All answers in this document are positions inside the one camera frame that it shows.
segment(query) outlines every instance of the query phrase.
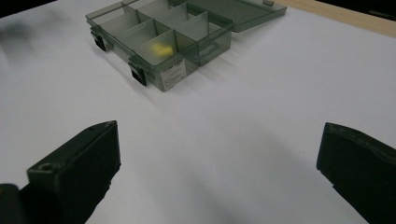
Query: label sticker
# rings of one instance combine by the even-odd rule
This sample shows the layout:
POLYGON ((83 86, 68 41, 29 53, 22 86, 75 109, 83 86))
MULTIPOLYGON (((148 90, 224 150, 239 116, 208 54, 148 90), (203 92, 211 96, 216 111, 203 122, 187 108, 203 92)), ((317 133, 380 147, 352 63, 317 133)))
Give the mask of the label sticker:
POLYGON ((166 91, 174 87, 186 76, 187 71, 184 59, 161 72, 161 77, 163 78, 163 86, 165 87, 166 91))

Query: white tabletop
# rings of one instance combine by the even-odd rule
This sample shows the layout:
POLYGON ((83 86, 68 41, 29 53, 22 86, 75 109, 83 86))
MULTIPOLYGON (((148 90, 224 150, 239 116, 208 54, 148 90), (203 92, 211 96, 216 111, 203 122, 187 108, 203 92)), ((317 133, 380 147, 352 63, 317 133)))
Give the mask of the white tabletop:
POLYGON ((396 147, 396 39, 289 7, 161 92, 58 0, 0 19, 0 183, 83 129, 119 124, 122 166, 88 223, 366 221, 316 169, 325 122, 396 147))

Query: table surface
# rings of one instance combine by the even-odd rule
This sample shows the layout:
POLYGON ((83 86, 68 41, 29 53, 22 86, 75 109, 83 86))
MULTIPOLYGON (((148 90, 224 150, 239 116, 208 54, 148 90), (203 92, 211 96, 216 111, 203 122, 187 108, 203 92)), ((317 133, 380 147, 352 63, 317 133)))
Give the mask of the table surface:
POLYGON ((113 3, 0 20, 0 183, 116 120, 122 166, 88 223, 366 223, 316 160, 326 122, 396 147, 395 38, 289 7, 161 92, 95 46, 85 15, 113 3))

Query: compartment box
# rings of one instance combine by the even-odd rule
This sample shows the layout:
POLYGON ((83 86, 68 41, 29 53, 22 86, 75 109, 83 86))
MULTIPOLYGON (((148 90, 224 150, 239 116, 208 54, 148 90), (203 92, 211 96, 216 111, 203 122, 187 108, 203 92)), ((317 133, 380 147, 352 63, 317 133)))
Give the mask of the compartment box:
POLYGON ((268 0, 124 0, 86 19, 99 48, 119 55, 143 85, 167 91, 229 49, 232 32, 285 12, 268 0))

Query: open box lid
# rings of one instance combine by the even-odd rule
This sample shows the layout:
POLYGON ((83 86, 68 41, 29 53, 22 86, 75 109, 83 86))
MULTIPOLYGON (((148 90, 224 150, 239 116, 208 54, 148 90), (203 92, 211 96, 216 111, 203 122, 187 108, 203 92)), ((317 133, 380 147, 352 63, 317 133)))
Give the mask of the open box lid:
POLYGON ((233 21, 233 32, 239 33, 285 15, 286 8, 272 0, 183 0, 196 7, 233 21))

